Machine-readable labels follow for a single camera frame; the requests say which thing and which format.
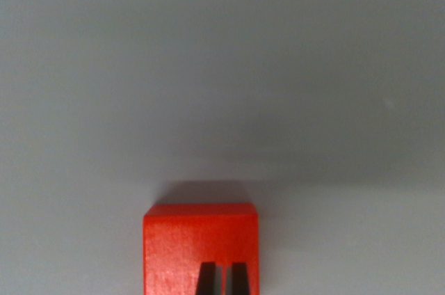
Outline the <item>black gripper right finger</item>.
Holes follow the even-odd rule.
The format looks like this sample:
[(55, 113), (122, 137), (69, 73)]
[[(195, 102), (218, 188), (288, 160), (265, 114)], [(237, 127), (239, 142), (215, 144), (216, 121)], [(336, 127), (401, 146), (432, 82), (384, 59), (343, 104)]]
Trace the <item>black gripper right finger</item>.
[(225, 294), (250, 295), (248, 266), (245, 262), (235, 262), (227, 268)]

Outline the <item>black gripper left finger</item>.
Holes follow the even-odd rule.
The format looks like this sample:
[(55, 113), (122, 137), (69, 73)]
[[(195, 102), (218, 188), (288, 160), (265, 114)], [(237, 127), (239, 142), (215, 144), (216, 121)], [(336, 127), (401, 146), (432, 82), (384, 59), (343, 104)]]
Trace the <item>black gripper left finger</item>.
[(222, 267), (215, 262), (201, 263), (195, 294), (221, 295), (222, 285)]

